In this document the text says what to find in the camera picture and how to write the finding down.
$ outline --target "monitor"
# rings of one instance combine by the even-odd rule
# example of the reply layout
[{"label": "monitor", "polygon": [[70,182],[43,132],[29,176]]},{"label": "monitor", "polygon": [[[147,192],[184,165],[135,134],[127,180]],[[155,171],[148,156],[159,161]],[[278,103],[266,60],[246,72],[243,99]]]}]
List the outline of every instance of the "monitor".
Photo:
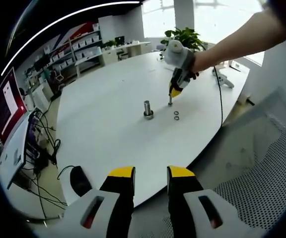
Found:
[{"label": "monitor", "polygon": [[4,144],[19,119],[27,108],[19,92],[14,68],[0,85],[0,141]]},{"label": "monitor", "polygon": [[115,42],[117,43],[117,46],[124,45],[125,43],[124,36],[116,37]]}]

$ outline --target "green plant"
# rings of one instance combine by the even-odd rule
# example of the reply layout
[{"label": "green plant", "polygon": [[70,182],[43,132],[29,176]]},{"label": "green plant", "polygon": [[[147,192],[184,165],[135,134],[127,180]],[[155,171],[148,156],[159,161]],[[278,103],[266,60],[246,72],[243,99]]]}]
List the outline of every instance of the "green plant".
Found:
[{"label": "green plant", "polygon": [[104,43],[104,47],[112,47],[112,46],[116,46],[116,45],[117,45],[117,43],[115,41],[112,41],[112,40]]},{"label": "green plant", "polygon": [[[199,34],[195,32],[194,29],[190,29],[186,27],[184,30],[180,30],[175,27],[175,31],[168,30],[165,31],[165,35],[167,39],[161,41],[161,44],[168,46],[168,42],[170,40],[178,40],[182,43],[183,46],[187,47],[191,51],[199,51],[200,46],[203,43],[200,39],[198,39]],[[163,51],[160,53],[161,60],[164,59]]]}]

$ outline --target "grey floor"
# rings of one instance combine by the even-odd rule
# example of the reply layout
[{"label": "grey floor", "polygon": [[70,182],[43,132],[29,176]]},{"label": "grey floor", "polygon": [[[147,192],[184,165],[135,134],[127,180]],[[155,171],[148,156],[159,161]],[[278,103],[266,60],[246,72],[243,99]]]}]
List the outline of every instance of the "grey floor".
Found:
[{"label": "grey floor", "polygon": [[[51,106],[46,113],[46,117],[48,120],[49,127],[53,126],[54,129],[56,129],[56,121],[57,121],[57,115],[58,115],[58,108],[60,103],[60,97],[53,101],[51,103]],[[248,111],[252,106],[249,104],[241,105],[237,103],[230,113],[229,117],[227,118],[225,125],[232,122],[236,118],[238,118],[240,115],[242,115],[244,112]],[[50,133],[54,138],[56,138],[56,132],[51,131]],[[45,145],[49,151],[49,153],[53,152],[53,148],[50,144]],[[200,183],[203,185],[204,188],[214,189],[217,187],[221,182],[227,181],[228,179],[235,178],[236,176],[243,173],[246,167],[250,167],[252,165],[252,156],[249,155],[246,151],[246,149],[243,149],[242,151],[228,151],[223,152],[220,154],[220,156],[213,156],[212,158],[207,159],[201,159],[200,161],[197,161],[195,164],[193,164],[192,168],[190,168],[197,176]],[[38,180],[39,185],[46,189],[50,194],[58,198],[60,201],[65,202],[65,198],[63,196],[63,191],[61,188],[60,181],[57,180],[58,176],[58,169],[56,166],[49,164],[48,167],[46,167],[42,172],[41,176]],[[47,194],[45,191],[40,190],[40,194],[43,197],[50,198],[52,200],[56,200],[54,197]],[[160,213],[166,213],[167,212],[167,203],[164,205],[163,199],[167,199],[166,192],[162,192],[157,196],[157,199],[151,199],[148,202],[149,207],[155,206]],[[46,200],[42,200],[42,205],[45,210],[45,214],[47,218],[55,218],[59,214],[64,213],[64,205],[58,204],[60,207],[57,207],[51,203],[49,203]],[[145,203],[142,206],[139,206],[135,214],[133,215],[133,220],[136,219],[136,217],[139,217],[139,219],[143,216],[150,216],[148,213],[145,214],[146,210],[144,209]],[[51,226],[52,224],[55,224],[58,221],[58,219],[48,220],[45,223],[42,224],[32,224],[28,223],[29,226],[32,229],[37,229],[39,227],[43,226]]]}]

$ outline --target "shelf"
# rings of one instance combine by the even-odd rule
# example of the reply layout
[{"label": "shelf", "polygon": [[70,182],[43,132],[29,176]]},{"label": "shelf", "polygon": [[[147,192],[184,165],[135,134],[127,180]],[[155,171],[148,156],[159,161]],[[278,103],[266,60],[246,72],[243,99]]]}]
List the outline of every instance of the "shelf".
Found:
[{"label": "shelf", "polygon": [[52,50],[52,51],[49,52],[49,55],[50,55],[51,53],[53,53],[53,52],[59,50],[62,46],[66,45],[66,44],[69,44],[69,42],[66,42],[66,43],[61,44],[60,46],[57,46],[57,48],[55,48],[54,50]]},{"label": "shelf", "polygon": [[71,40],[71,41],[74,41],[74,40],[80,39],[80,38],[82,38],[82,37],[91,35],[91,34],[96,33],[96,32],[100,32],[100,30],[88,32],[88,33],[85,33],[85,34],[83,34],[83,35],[81,35],[81,36],[77,36],[77,37],[75,37],[75,38],[73,38],[73,39],[70,39],[70,40]]},{"label": "shelf", "polygon": [[77,60],[77,61],[74,63],[74,65],[77,66],[77,65],[79,65],[79,64],[81,64],[81,63],[83,63],[83,62],[86,62],[86,61],[91,60],[91,59],[93,59],[93,58],[99,57],[100,55],[102,55],[102,53],[101,53],[101,54],[94,55],[94,56],[83,57],[83,58]]},{"label": "shelf", "polygon": [[71,64],[67,65],[66,67],[62,68],[61,70],[64,70],[66,68],[69,68],[70,66],[74,66],[74,62],[72,62]]},{"label": "shelf", "polygon": [[65,54],[63,57],[59,58],[58,60],[56,60],[56,61],[54,61],[54,62],[51,62],[49,65],[47,65],[47,67],[49,67],[49,66],[51,66],[51,65],[53,65],[53,64],[55,64],[55,63],[57,63],[57,62],[59,62],[60,60],[62,60],[63,58],[65,58],[66,56],[68,56],[68,55],[70,55],[70,54],[72,54],[72,52],[69,52],[69,53]]},{"label": "shelf", "polygon": [[85,45],[85,46],[80,47],[80,48],[78,48],[78,49],[76,49],[76,50],[74,50],[74,49],[72,49],[72,50],[73,50],[74,52],[77,52],[77,51],[79,51],[79,50],[81,50],[81,49],[83,49],[83,48],[86,48],[87,46],[94,45],[95,43],[98,43],[98,42],[102,42],[102,40],[98,40],[98,41],[92,42],[90,45]]}]

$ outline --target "white table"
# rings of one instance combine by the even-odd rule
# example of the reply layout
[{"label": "white table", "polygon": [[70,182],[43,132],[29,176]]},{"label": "white table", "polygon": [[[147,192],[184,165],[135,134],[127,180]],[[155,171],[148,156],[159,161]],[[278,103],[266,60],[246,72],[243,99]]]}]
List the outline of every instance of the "white table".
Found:
[{"label": "white table", "polygon": [[139,43],[133,43],[133,44],[128,44],[128,45],[122,45],[122,46],[119,46],[119,47],[115,47],[111,50],[108,50],[108,51],[104,51],[100,54],[97,54],[97,55],[94,55],[94,56],[88,56],[88,57],[84,57],[82,59],[79,59],[76,61],[76,63],[74,64],[75,65],[75,68],[76,68],[76,71],[77,71],[77,77],[80,78],[81,74],[80,74],[80,67],[79,65],[83,62],[86,62],[88,60],[91,60],[93,58],[96,58],[96,57],[99,57],[101,56],[102,54],[106,54],[108,52],[113,52],[113,51],[117,51],[117,50],[122,50],[122,49],[129,49],[130,50],[130,55],[129,57],[134,57],[134,56],[137,56],[137,55],[140,55],[142,54],[142,51],[141,51],[141,46],[142,45],[146,45],[146,44],[150,44],[150,42],[139,42]]},{"label": "white table", "polygon": [[4,189],[8,189],[17,171],[25,162],[25,141],[28,133],[29,114],[23,116],[9,135],[0,155],[0,182]]},{"label": "white table", "polygon": [[[149,53],[85,75],[65,87],[61,96],[57,137],[58,170],[80,165],[92,187],[100,188],[109,172],[135,166],[134,206],[167,184],[166,167],[187,167],[220,128],[219,89],[211,69],[201,73],[168,106],[173,67]],[[249,70],[222,69],[235,85],[222,86],[223,120],[235,105]],[[143,118],[145,100],[154,119]],[[180,120],[174,119],[174,111]],[[61,175],[68,204],[79,197],[70,185],[70,168]]]}]

